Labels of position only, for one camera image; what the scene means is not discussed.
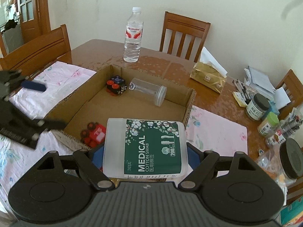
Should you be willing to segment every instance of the wooden table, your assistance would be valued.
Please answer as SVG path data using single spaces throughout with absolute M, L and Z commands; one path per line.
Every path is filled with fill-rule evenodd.
M 188 61 L 163 52 L 141 48 L 139 60 L 136 63 L 127 63 L 123 60 L 124 44 L 105 41 L 90 40 L 73 49 L 59 58 L 60 61 L 98 71 L 108 64 L 129 67 L 143 72 L 161 76 L 173 82 L 186 85 L 196 90 L 197 95 L 194 105 L 222 116 L 228 120 L 239 123 L 247 128 L 248 155 L 255 160 L 258 150 L 266 149 L 264 138 L 258 133 L 257 126 L 260 122 L 250 120 L 234 99 L 232 92 L 236 88 L 232 78 L 227 78 L 227 83 L 221 94 L 189 78 L 194 62 Z

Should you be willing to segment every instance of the wooden door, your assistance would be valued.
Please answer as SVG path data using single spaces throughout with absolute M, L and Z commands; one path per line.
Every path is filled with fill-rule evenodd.
M 42 35 L 39 26 L 37 0 L 18 0 L 21 31 L 24 43 Z

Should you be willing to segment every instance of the pink tablecloth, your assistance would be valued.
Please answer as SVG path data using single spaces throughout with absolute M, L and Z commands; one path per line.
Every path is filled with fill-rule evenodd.
M 246 127 L 199 107 L 192 106 L 185 132 L 187 142 L 201 151 L 213 150 L 220 156 L 233 156 L 236 151 L 247 154 Z M 167 181 L 178 185 L 191 172 L 192 168 L 188 165 L 185 176 Z

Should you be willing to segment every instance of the bottle label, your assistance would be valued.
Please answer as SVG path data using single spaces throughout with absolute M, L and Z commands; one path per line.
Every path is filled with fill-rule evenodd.
M 285 137 L 282 135 L 280 130 L 277 130 L 275 134 L 268 138 L 270 144 L 272 145 L 279 145 L 286 142 Z
M 124 174 L 130 179 L 176 177 L 181 172 L 177 122 L 126 120 Z
M 249 113 L 249 115 L 254 119 L 254 120 L 259 120 L 264 112 L 261 112 L 253 103 L 253 101 L 251 100 L 248 104 L 248 106 L 246 107 L 247 112 Z
M 267 122 L 261 129 L 260 129 L 260 134 L 265 135 L 269 133 L 271 130 L 274 128 L 271 127 L 271 125 Z
M 142 36 L 142 28 L 137 28 L 137 27 L 126 27 L 126 38 L 134 38 L 134 39 L 139 39 Z

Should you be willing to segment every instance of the plastic container lid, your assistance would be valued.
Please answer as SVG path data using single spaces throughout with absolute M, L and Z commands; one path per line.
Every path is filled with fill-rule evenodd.
M 276 126 L 279 123 L 278 116 L 273 112 L 269 112 L 269 114 L 266 116 L 266 119 L 271 126 Z
M 303 175 L 303 153 L 299 144 L 288 138 L 280 147 L 280 159 L 289 178 L 296 179 Z
M 141 8 L 140 7 L 133 7 L 133 12 L 134 13 L 141 13 Z
M 267 111 L 270 107 L 269 101 L 263 95 L 257 93 L 254 96 L 255 103 L 264 111 Z
M 167 88 L 162 85 L 159 88 L 159 90 L 157 91 L 156 96 L 155 96 L 155 105 L 156 106 L 160 107 L 162 105 L 165 95 L 166 95 L 166 90 L 167 90 Z

